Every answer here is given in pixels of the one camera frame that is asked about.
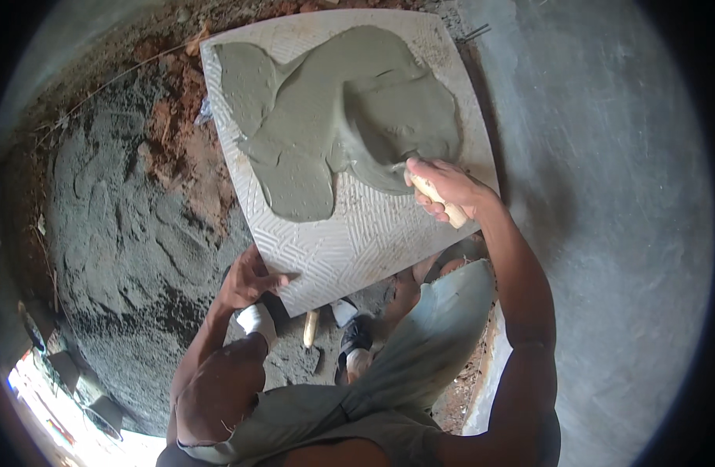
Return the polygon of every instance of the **wooden trowel handle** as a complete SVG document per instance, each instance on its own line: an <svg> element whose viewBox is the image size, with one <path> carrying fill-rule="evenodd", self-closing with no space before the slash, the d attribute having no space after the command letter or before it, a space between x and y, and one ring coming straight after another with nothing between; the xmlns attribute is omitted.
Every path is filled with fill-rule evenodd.
<svg viewBox="0 0 715 467"><path fill-rule="evenodd" d="M449 216L451 227L459 229L469 220L463 209L440 197L435 186L429 180L413 173L410 174L410 180L420 193L433 200L433 202L439 202L444 205L446 214Z"/></svg>

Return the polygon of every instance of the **concrete floor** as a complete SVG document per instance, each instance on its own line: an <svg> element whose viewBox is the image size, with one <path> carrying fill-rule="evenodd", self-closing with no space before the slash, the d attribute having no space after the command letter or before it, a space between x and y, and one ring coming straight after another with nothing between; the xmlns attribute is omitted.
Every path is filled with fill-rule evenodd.
<svg viewBox="0 0 715 467"><path fill-rule="evenodd" d="M553 289L560 465L629 465L678 393L710 291L687 89L627 0L454 3L467 30L491 25L474 45L502 192ZM479 414L467 428L486 426Z"/></svg>

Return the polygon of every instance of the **gray sand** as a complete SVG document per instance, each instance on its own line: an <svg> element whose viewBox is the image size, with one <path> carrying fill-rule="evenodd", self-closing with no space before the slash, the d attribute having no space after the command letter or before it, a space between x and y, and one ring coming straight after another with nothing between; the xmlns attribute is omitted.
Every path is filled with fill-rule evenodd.
<svg viewBox="0 0 715 467"><path fill-rule="evenodd" d="M458 159L453 95L392 32L352 28L284 65L248 43L215 49L239 147L281 218L328 219L336 172L404 195L409 153Z"/></svg>
<svg viewBox="0 0 715 467"><path fill-rule="evenodd" d="M213 300L223 270L251 242L239 209L219 238L183 196L148 178L137 148L162 79L135 73L86 107L58 151L47 216L63 307L100 384L127 410L124 426L165 435L167 390ZM352 296L379 313L388 282ZM278 321L267 388L330 383L341 331L322 316L316 355L301 347L305 317ZM231 323L228 340L242 336Z"/></svg>

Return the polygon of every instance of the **man's right hand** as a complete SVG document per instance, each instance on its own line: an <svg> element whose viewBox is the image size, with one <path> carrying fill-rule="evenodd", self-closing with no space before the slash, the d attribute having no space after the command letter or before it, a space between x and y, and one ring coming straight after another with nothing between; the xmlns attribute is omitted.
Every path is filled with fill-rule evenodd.
<svg viewBox="0 0 715 467"><path fill-rule="evenodd" d="M494 193L487 185L472 180L460 168L441 160L407 159L405 183L409 187L412 186L409 178L410 172L431 182L444 200L462 208L470 219L475 219L477 208L483 198L489 193ZM449 221L449 216L442 203L433 202L416 188L414 199L435 219L441 222Z"/></svg>

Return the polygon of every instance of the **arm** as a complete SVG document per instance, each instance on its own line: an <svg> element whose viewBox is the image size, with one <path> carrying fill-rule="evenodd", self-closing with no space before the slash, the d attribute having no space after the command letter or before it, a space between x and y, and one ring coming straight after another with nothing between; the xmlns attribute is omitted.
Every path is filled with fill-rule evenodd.
<svg viewBox="0 0 715 467"><path fill-rule="evenodd" d="M448 163L411 159L407 165L482 227L497 278L505 331L513 348L495 395L488 432L470 437L446 435L439 456L447 465L482 458L496 465L555 465L559 455L554 412L556 332L547 276L489 187L475 183ZM436 219L448 222L442 204L421 193L415 197Z"/></svg>
<svg viewBox="0 0 715 467"><path fill-rule="evenodd" d="M171 419L166 433L168 444L176 442L178 397L192 381L202 363L222 348L232 314L236 309L245 308L258 300L265 291L275 291L277 287L287 285L288 282L284 274L267 273L255 244L233 262L220 292L213 300L207 316L204 317L171 380Z"/></svg>

